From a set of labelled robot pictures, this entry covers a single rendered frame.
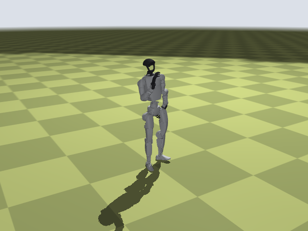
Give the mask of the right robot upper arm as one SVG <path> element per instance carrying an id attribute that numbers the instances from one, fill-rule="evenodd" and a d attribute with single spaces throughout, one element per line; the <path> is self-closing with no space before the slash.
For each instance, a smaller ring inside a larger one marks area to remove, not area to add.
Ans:
<path id="1" fill-rule="evenodd" d="M 145 78 L 143 78 L 143 79 L 141 79 L 141 80 L 139 80 L 138 82 L 137 82 L 137 85 L 138 85 L 138 87 L 139 87 L 139 93 L 140 93 L 140 97 L 141 97 L 141 95 L 143 95 L 144 93 L 145 93 L 145 83 L 146 83 L 146 81 L 145 81 Z M 142 100 L 142 101 L 147 101 L 148 100 L 148 98 L 145 98 L 144 100 Z"/>

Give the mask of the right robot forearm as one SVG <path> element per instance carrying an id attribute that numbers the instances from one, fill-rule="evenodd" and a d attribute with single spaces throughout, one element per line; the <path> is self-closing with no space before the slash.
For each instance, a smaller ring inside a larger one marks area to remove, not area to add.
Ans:
<path id="1" fill-rule="evenodd" d="M 148 90 L 143 95 L 141 95 L 141 100 L 144 100 L 145 98 L 149 98 L 150 97 L 150 95 L 152 94 L 152 92 L 154 90 L 154 89 L 151 89 L 151 87 L 152 87 L 152 85 L 150 85 Z"/>

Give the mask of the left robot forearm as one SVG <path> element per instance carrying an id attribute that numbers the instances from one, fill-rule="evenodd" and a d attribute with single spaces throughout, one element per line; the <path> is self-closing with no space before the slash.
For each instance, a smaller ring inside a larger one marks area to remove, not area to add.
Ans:
<path id="1" fill-rule="evenodd" d="M 162 107 L 164 107 L 165 108 L 165 106 L 168 104 L 168 94 L 166 94 L 166 95 L 162 95 L 162 98 L 163 98 L 163 105 L 162 105 Z"/>

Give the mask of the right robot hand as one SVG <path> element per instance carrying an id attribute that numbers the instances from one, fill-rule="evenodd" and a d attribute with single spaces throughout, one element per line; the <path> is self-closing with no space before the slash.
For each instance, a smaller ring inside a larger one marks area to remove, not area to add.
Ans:
<path id="1" fill-rule="evenodd" d="M 160 75 L 160 72 L 155 73 L 153 80 L 152 80 L 152 83 L 151 83 L 151 85 L 152 85 L 151 89 L 155 89 L 155 86 L 156 86 L 155 80 L 156 80 L 157 77 L 159 77 L 159 75 Z"/>

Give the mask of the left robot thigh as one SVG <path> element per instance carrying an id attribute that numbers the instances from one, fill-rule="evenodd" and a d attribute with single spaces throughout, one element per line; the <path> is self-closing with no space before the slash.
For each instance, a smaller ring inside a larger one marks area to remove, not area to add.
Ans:
<path id="1" fill-rule="evenodd" d="M 168 126 L 168 116 L 166 109 L 160 107 L 160 113 L 158 115 L 160 116 L 159 119 L 160 130 L 156 133 L 156 137 L 158 139 L 161 139 L 164 137 Z"/>

